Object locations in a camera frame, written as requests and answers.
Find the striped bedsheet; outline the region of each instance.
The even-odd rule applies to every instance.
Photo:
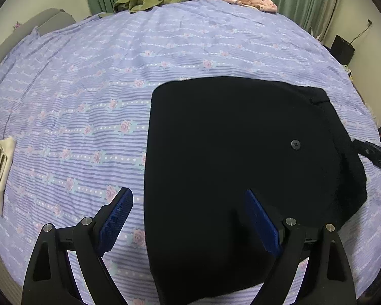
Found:
[[[34,30],[0,65],[0,139],[17,139],[0,254],[14,280],[23,284],[43,224],[74,225],[129,187],[134,206],[104,262],[129,304],[159,304],[143,220],[151,94],[167,81],[222,75],[323,88],[351,137],[379,143],[373,118],[340,64],[279,14],[194,0],[93,16],[42,37]],[[381,266],[381,171],[361,160],[368,199],[340,231],[357,296]],[[70,257],[83,300],[91,304]],[[286,304],[295,299],[305,267],[299,265]],[[250,304],[259,287],[196,303]]]

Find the blue gripper pad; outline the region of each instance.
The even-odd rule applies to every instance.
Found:
[[[105,252],[113,248],[132,207],[133,193],[130,189],[127,189],[100,229],[98,244],[99,256],[103,256]]]
[[[278,229],[250,189],[245,193],[245,209],[265,250],[278,257],[282,253]]]

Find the metal screw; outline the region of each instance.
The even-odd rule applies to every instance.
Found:
[[[291,147],[292,149],[299,150],[301,149],[301,143],[298,140],[292,140]]]
[[[87,226],[92,223],[93,219],[91,217],[84,217],[82,219],[82,225]]]
[[[43,231],[45,231],[46,233],[49,232],[51,229],[52,229],[52,225],[51,224],[46,224],[44,226],[44,228],[42,228]]]
[[[294,218],[287,218],[285,219],[285,222],[287,223],[287,225],[290,225],[290,226],[296,225],[296,220]]]
[[[329,232],[334,232],[334,226],[332,224],[326,224],[326,229],[329,231]]]

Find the electrical cable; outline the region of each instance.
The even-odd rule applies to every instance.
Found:
[[[363,31],[363,32],[361,32],[358,36],[356,36],[351,42],[350,42],[350,44],[352,44],[353,42],[354,42],[354,40],[356,40],[357,38],[360,38],[369,28],[370,28],[370,26],[373,24],[373,22],[372,21],[370,21],[370,20],[368,20],[369,21],[369,24],[368,24],[368,26],[367,26],[367,28]]]

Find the gray sofa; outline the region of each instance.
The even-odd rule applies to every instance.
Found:
[[[44,35],[75,23],[73,17],[62,9],[51,8],[40,12],[15,29],[0,45],[0,63],[16,44],[31,33],[34,27],[37,26],[39,34]]]

